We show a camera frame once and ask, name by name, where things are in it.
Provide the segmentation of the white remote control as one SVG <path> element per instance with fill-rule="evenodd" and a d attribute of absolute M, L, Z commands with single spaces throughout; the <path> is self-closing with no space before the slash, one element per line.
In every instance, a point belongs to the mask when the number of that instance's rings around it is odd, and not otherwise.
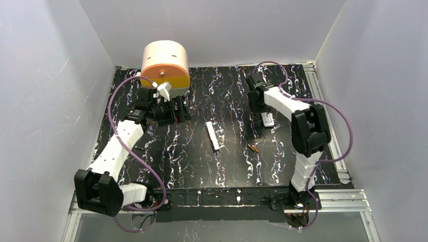
<path fill-rule="evenodd" d="M 263 112 L 260 114 L 263 126 L 265 128 L 272 128 L 275 125 L 273 114 L 270 112 Z"/>

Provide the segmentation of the long white rectangular block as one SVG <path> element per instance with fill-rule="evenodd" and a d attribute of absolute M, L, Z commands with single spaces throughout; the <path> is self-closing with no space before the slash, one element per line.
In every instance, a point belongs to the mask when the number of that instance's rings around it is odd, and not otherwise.
<path fill-rule="evenodd" d="M 208 136 L 211 142 L 211 146 L 214 152 L 218 152 L 220 150 L 220 146 L 216 137 L 216 133 L 213 129 L 213 125 L 211 121 L 208 121 L 205 123 L 207 132 L 208 132 Z"/>

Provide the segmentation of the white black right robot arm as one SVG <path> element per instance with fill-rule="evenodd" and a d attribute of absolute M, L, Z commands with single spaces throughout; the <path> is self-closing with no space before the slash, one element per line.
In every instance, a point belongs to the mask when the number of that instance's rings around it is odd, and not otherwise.
<path fill-rule="evenodd" d="M 246 78 L 247 94 L 252 113 L 280 112 L 291 123 L 291 142 L 296 162 L 289 190 L 288 206 L 306 205 L 314 192 L 314 174 L 325 146 L 331 141 L 326 112 L 320 104 L 308 104 L 285 94 L 261 74 Z"/>

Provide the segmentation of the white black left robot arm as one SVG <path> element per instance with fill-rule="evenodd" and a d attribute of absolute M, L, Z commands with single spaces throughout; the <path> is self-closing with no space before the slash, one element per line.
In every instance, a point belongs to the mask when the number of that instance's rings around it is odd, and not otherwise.
<path fill-rule="evenodd" d="M 152 188 L 142 182 L 118 185 L 119 173 L 132 148 L 152 124 L 179 124 L 191 119 L 185 107 L 188 91 L 172 90 L 169 84 L 139 88 L 137 99 L 126 106 L 118 122 L 110 120 L 114 134 L 99 156 L 86 168 L 75 173 L 74 184 L 80 209 L 116 216 L 134 203 L 144 204 Z"/>

